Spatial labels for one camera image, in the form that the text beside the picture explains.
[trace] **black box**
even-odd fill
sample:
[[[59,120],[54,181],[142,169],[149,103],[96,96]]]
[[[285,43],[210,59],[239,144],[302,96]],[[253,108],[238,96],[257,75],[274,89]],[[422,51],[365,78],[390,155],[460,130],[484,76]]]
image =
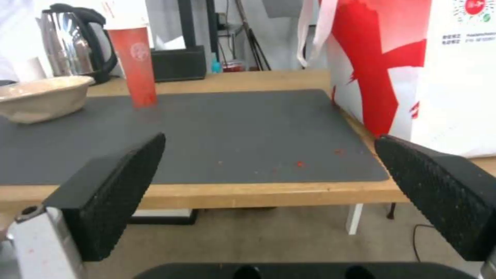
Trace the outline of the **black box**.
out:
[[[156,82],[204,79],[207,73],[203,46],[182,50],[152,50]]]

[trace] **white strap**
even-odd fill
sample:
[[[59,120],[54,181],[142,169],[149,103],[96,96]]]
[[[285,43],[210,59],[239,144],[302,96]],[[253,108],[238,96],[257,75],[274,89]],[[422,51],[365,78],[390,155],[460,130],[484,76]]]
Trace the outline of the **white strap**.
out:
[[[336,15],[336,6],[338,0],[322,0],[318,12],[317,25],[315,27],[315,36],[312,42],[310,58],[306,61],[303,58],[303,48],[307,41],[308,29],[312,19],[314,0],[303,0],[302,12],[298,20],[298,53],[296,57],[303,67],[314,61],[320,54],[320,50],[329,37],[334,16]]]

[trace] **white table leg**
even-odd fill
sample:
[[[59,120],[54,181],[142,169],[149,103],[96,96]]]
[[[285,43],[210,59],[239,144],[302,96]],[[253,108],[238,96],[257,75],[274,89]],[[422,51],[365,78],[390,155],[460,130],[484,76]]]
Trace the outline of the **white table leg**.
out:
[[[364,204],[350,205],[350,211],[348,211],[348,219],[346,220],[346,230],[349,235],[357,234],[358,223],[360,222],[360,216],[362,215],[362,208]]]

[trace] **black rubber gripper pad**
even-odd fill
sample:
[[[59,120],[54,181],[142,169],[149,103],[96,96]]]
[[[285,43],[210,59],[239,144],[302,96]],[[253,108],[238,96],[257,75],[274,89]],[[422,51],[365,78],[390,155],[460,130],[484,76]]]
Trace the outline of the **black rubber gripper pad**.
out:
[[[496,244],[496,179],[466,158],[391,136],[375,150],[401,191],[468,261]]]
[[[110,255],[150,186],[164,148],[165,136],[158,134],[92,159],[43,202],[63,212],[83,261]]]

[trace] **gray mat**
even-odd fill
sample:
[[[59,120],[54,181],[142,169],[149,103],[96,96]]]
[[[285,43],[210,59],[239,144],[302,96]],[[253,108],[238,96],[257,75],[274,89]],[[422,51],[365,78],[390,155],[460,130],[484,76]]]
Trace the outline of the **gray mat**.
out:
[[[91,157],[164,132],[154,183],[380,181],[382,166],[323,91],[178,94],[134,110],[89,98],[33,125],[0,119],[0,184],[60,184]]]

